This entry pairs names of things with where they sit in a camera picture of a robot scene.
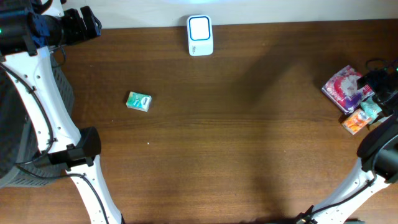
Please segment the red purple tissue pack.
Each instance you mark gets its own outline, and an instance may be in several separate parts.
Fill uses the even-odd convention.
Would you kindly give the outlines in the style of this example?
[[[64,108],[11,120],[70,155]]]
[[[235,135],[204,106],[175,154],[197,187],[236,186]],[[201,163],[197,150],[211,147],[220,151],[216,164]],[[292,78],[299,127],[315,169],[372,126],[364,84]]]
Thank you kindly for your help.
[[[322,92],[344,114],[353,113],[363,100],[374,94],[368,85],[358,87],[357,80],[361,77],[362,74],[347,65],[322,86]]]

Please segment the teal tissue pocket pack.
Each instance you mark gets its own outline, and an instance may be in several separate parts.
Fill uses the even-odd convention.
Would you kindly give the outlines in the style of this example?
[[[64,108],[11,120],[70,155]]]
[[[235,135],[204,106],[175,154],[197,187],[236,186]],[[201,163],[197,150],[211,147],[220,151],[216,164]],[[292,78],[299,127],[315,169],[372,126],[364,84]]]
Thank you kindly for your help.
[[[152,97],[131,91],[128,95],[126,106],[130,109],[148,112]]]

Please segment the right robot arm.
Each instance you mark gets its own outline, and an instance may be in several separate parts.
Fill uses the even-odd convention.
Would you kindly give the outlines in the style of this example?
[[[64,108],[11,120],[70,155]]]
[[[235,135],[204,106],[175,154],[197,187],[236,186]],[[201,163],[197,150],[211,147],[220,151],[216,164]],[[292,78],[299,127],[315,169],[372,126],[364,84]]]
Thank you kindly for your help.
[[[397,72],[371,70],[358,85],[370,86],[388,119],[363,139],[358,160],[342,184],[323,202],[300,213],[294,223],[345,223],[367,199],[397,182]]]

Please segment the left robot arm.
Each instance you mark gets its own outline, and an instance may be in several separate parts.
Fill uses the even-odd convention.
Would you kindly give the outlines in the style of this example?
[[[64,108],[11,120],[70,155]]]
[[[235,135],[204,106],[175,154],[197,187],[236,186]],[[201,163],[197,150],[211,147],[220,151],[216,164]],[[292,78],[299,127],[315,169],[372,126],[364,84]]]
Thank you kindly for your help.
[[[16,167],[59,166],[76,185],[92,223],[123,223],[101,171],[96,128],[73,123],[54,77],[51,56],[68,45],[95,39],[101,22],[90,7],[64,9],[63,1],[1,2],[1,68],[29,115],[38,150]]]

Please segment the orange tissue pocket pack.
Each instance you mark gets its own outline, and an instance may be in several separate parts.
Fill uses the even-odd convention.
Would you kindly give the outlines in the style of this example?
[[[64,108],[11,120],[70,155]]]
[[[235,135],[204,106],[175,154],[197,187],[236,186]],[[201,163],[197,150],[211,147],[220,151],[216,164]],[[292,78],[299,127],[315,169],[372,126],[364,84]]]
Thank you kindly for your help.
[[[350,134],[355,135],[358,131],[363,129],[367,124],[372,121],[372,117],[365,113],[364,110],[357,109],[348,118],[342,122],[342,126]]]

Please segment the mint green wipes packet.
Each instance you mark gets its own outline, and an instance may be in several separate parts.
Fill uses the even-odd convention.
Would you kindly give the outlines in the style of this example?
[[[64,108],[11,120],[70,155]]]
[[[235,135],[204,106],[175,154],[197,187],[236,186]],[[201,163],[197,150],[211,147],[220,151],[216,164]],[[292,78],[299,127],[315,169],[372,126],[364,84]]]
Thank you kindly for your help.
[[[374,121],[378,116],[379,113],[382,111],[380,106],[374,102],[373,98],[370,96],[366,100],[360,103],[363,111]]]

